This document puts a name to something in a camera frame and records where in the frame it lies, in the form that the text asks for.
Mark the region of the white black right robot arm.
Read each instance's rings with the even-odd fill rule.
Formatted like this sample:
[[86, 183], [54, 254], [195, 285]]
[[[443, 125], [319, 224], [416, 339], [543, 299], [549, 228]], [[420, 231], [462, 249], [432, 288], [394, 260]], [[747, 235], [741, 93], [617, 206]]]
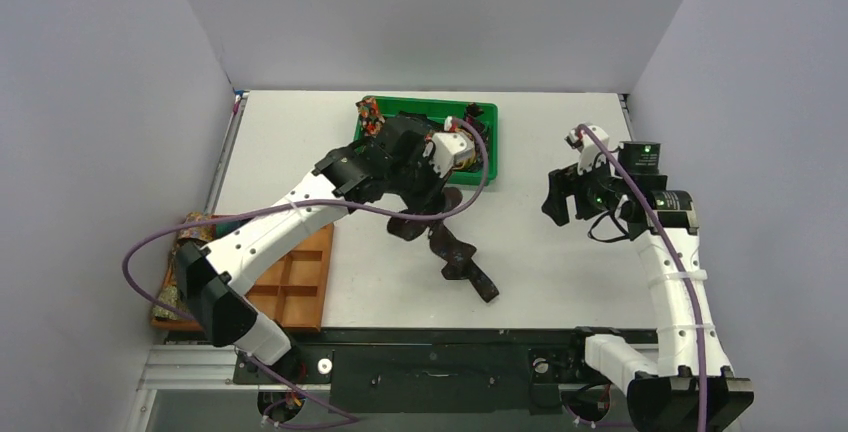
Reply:
[[700, 225], [691, 195], [668, 187], [655, 142], [624, 142], [616, 152], [589, 137], [572, 139], [576, 163], [549, 173], [541, 210], [558, 226], [611, 217], [626, 225], [656, 318], [650, 359], [612, 330], [591, 329], [564, 352], [578, 379], [596, 372], [626, 397], [638, 431], [724, 431], [753, 402], [750, 379], [735, 374], [706, 296]]

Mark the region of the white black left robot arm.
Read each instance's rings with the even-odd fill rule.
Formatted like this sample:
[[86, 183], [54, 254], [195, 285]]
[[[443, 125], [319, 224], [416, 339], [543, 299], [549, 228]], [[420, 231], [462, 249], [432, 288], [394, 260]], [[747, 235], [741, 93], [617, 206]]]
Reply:
[[444, 209], [452, 169], [474, 152], [454, 125], [440, 132], [406, 116], [386, 119], [374, 136], [335, 148], [277, 201], [278, 212], [256, 217], [220, 239], [189, 243], [175, 257], [179, 297], [216, 347], [234, 345], [259, 360], [272, 381], [291, 379], [298, 354], [281, 325], [246, 299], [260, 276], [354, 204], [399, 196], [410, 214]]

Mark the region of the dark brown blue-patterned tie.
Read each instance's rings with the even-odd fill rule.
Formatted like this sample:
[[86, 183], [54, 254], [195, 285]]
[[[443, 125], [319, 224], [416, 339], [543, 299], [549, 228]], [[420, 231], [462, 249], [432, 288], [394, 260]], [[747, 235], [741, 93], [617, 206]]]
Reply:
[[390, 218], [387, 232], [407, 242], [426, 234], [431, 252], [445, 262], [441, 269], [445, 280], [467, 280], [485, 303], [493, 301], [499, 295], [497, 286], [473, 260], [477, 248], [458, 239], [443, 220], [412, 221]]

